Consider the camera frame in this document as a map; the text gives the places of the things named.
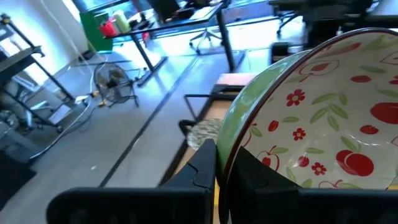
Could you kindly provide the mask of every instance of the computer monitor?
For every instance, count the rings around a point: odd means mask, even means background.
[[[173,17],[174,12],[180,9],[176,0],[147,0],[154,8],[155,12],[162,21]]]

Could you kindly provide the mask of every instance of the wall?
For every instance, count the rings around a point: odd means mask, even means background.
[[[51,74],[76,59],[78,52],[87,50],[83,29],[62,0],[1,1],[0,9],[11,16],[13,23],[34,45],[42,46],[46,56],[37,56],[37,59]],[[17,42],[27,47],[21,39]],[[11,54],[17,52],[6,41],[0,44]],[[47,79],[37,66],[27,71],[38,83]]]

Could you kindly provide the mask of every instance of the floor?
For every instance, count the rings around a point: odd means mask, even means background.
[[[247,50],[238,72],[261,72],[269,66],[269,46],[276,40],[277,22],[262,22],[229,28],[234,50]],[[300,42],[300,19],[286,26],[284,40]],[[168,55],[168,60],[142,88],[136,88],[139,107],[133,101],[112,108],[94,110],[89,127],[61,138],[32,168],[37,175],[8,201],[0,212],[0,223],[45,223],[45,209],[51,199],[73,187],[155,187],[183,141],[177,122],[191,119],[182,96],[208,93],[218,77],[228,72],[226,56],[217,40],[204,41],[203,55],[189,48],[193,34],[155,40],[148,48],[152,59]],[[143,68],[131,43],[116,47],[115,53],[96,56],[88,63],[131,60],[119,63],[124,69]],[[90,92],[95,65],[76,66],[59,80],[74,95]],[[128,72],[140,76],[143,70]],[[54,91],[50,85],[47,91]],[[204,100],[193,101],[200,111]],[[82,116],[97,104],[92,101]]]

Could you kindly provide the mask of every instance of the ceramic bowl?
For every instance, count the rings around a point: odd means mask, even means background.
[[[397,71],[398,33],[387,29],[352,31],[274,64],[224,119],[221,187],[242,146],[302,187],[386,189],[398,165]]]

